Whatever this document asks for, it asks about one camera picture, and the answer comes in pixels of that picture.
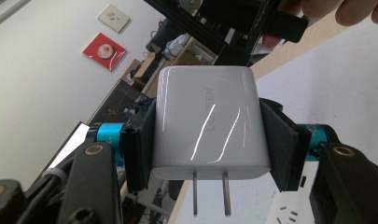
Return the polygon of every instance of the black cable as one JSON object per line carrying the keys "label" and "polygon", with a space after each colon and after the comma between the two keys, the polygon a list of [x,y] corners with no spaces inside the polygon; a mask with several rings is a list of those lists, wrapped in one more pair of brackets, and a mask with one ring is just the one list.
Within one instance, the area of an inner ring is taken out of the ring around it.
{"label": "black cable", "polygon": [[56,187],[58,187],[60,184],[61,182],[58,179],[58,177],[52,176],[49,179],[47,185],[44,188],[42,188],[42,190],[29,203],[28,207],[22,213],[17,223],[31,223],[32,217],[40,210],[41,206],[43,206],[47,202],[51,193],[53,193]]}

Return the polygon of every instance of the glossy plastic surface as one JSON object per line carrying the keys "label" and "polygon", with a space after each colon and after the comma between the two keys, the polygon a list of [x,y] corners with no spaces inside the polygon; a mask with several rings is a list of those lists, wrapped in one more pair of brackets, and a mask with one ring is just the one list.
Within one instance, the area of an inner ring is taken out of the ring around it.
{"label": "glossy plastic surface", "polygon": [[159,77],[153,171],[161,179],[250,179],[270,171],[250,69],[178,66]]}

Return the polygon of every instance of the metal prong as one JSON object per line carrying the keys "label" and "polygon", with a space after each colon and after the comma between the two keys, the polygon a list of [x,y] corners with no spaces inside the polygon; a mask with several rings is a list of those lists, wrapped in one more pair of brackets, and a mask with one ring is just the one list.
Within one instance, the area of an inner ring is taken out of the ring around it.
{"label": "metal prong", "polygon": [[230,201],[230,188],[229,176],[227,173],[223,174],[223,196],[224,196],[224,213],[226,217],[231,216],[231,201]]}
{"label": "metal prong", "polygon": [[193,194],[193,205],[194,205],[194,216],[198,214],[198,205],[197,205],[197,173],[192,174],[192,194]]}

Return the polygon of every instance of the outlet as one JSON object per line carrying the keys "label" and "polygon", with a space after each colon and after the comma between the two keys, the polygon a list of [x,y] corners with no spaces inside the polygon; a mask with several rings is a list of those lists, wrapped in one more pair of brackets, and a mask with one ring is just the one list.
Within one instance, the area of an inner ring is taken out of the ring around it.
{"label": "outlet", "polygon": [[304,164],[298,191],[276,193],[266,221],[267,224],[315,223],[310,204],[310,193],[318,164],[318,161],[307,161]]}

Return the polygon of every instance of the human hand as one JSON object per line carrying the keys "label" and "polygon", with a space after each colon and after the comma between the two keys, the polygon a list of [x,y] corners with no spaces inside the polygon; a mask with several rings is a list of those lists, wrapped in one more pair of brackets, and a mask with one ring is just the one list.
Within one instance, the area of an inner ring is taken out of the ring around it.
{"label": "human hand", "polygon": [[[339,0],[282,0],[278,9],[297,15],[301,11],[310,19],[326,16]],[[371,14],[373,22],[378,23],[378,0],[343,0],[336,12],[336,21],[343,26],[350,26],[363,21]],[[268,49],[275,47],[281,38],[264,35],[262,44]]]}

